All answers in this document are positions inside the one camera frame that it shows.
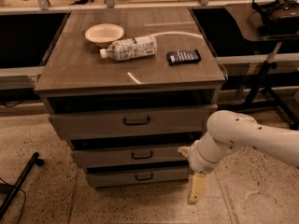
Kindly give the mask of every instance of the drawer handle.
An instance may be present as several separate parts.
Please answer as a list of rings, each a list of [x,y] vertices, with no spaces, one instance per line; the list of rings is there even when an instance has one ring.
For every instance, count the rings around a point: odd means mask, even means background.
[[[143,176],[140,176],[140,177],[138,177],[138,175],[135,175],[135,179],[137,181],[147,181],[147,180],[151,180],[152,178],[153,178],[153,174],[143,175]]]
[[[132,152],[132,159],[133,160],[145,160],[145,159],[150,159],[152,158],[152,151],[150,151],[150,154],[149,155],[136,155],[134,152]]]
[[[146,125],[150,123],[150,117],[147,116],[146,120],[140,120],[140,121],[136,121],[136,120],[129,120],[126,118],[123,118],[123,124],[127,125],[127,126],[133,126],[133,125]]]

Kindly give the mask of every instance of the tiled floor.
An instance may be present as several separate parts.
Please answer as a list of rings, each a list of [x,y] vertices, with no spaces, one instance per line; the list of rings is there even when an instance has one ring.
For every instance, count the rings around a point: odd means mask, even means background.
[[[232,102],[233,97],[223,92],[220,102]],[[289,126],[276,109],[251,115],[263,125]],[[22,185],[27,196],[23,224],[299,223],[299,170],[252,148],[243,147],[223,159],[208,177],[200,202],[188,205],[187,181],[90,188],[42,104],[0,106],[0,129],[1,178],[14,183],[34,152],[45,160]],[[17,223],[22,204],[20,192],[1,223]]]

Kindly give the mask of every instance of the bottle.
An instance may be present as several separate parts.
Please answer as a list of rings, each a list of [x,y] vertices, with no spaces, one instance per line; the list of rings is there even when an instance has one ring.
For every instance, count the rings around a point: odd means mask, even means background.
[[[107,49],[100,49],[102,58],[124,61],[151,56],[157,52],[157,41],[153,35],[113,41]]]

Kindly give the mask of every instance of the bowl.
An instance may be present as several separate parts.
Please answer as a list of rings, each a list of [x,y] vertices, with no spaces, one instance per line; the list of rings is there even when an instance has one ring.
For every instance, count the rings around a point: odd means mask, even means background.
[[[86,39],[100,48],[107,48],[113,41],[120,39],[122,36],[122,27],[109,23],[95,25],[85,33]]]

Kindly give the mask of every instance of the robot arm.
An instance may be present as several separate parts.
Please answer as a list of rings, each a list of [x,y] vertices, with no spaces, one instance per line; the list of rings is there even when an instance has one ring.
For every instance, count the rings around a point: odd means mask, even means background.
[[[195,171],[189,203],[196,203],[206,186],[206,174],[215,170],[223,157],[240,147],[261,152],[299,167],[299,132],[258,124],[247,115],[217,111],[207,121],[207,132],[190,147],[178,149]]]

